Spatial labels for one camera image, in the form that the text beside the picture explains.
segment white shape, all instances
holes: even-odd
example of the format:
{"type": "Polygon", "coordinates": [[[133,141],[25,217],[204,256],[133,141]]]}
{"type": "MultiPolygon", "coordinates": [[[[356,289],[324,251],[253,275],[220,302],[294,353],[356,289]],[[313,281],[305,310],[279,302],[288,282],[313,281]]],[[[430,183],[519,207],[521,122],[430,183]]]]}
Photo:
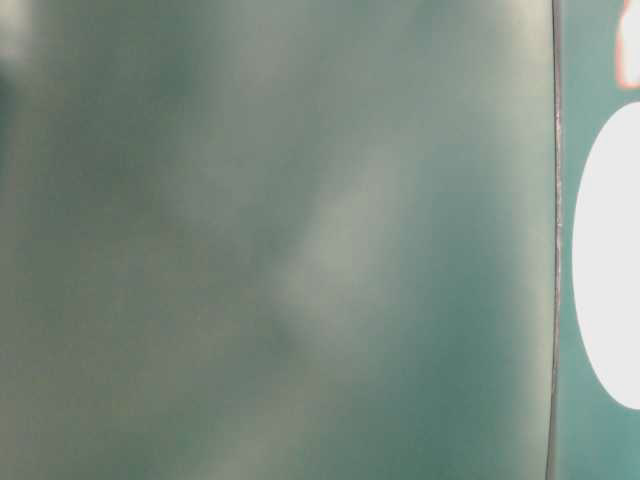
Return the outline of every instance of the white shape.
{"type": "Polygon", "coordinates": [[[587,160],[573,228],[578,324],[596,376],[640,409],[640,103],[618,110],[587,160]]]}

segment white circle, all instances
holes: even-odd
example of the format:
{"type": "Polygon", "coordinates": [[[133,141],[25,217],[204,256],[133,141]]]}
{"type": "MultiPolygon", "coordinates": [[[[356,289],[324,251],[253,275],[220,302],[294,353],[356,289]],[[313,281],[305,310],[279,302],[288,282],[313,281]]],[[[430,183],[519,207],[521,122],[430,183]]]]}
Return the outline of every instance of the white circle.
{"type": "Polygon", "coordinates": [[[589,153],[573,227],[573,289],[605,390],[640,409],[640,103],[618,110],[589,153]]]}

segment dark vertical edge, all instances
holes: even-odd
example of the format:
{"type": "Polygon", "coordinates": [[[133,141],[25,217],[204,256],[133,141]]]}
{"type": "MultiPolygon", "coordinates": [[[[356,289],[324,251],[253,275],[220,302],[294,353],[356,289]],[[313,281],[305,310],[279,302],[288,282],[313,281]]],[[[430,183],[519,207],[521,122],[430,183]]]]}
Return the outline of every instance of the dark vertical edge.
{"type": "Polygon", "coordinates": [[[556,413],[558,404],[558,360],[560,301],[562,280],[562,78],[560,65],[561,0],[551,0],[553,16],[553,68],[554,68],[554,122],[555,122],[555,298],[553,312],[553,359],[551,370],[551,409],[549,415],[549,439],[547,441],[546,480],[555,479],[556,413]]]}

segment teal wall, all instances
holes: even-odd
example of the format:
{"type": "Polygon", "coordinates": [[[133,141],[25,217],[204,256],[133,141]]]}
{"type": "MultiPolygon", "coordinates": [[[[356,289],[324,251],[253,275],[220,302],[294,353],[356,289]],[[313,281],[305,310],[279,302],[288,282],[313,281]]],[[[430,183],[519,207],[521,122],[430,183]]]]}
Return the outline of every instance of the teal wall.
{"type": "Polygon", "coordinates": [[[26,10],[0,477],[544,478],[550,2],[26,10]]]}
{"type": "Polygon", "coordinates": [[[576,195],[595,138],[614,112],[640,94],[619,90],[614,46],[623,2],[562,0],[564,255],[556,460],[558,480],[635,479],[640,475],[640,414],[598,382],[582,343],[571,285],[576,195]]]}

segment green surface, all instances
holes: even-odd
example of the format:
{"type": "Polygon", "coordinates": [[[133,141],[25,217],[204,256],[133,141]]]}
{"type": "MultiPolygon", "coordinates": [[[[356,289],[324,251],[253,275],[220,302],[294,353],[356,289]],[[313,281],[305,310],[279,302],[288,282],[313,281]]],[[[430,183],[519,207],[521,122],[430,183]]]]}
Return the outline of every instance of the green surface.
{"type": "Polygon", "coordinates": [[[640,413],[598,382],[576,321],[571,236],[580,177],[595,138],[637,91],[614,77],[615,32],[623,2],[562,0],[564,255],[560,317],[557,478],[631,480],[640,476],[640,413]]]}
{"type": "Polygon", "coordinates": [[[1,478],[544,477],[549,2],[26,18],[1,478]]]}

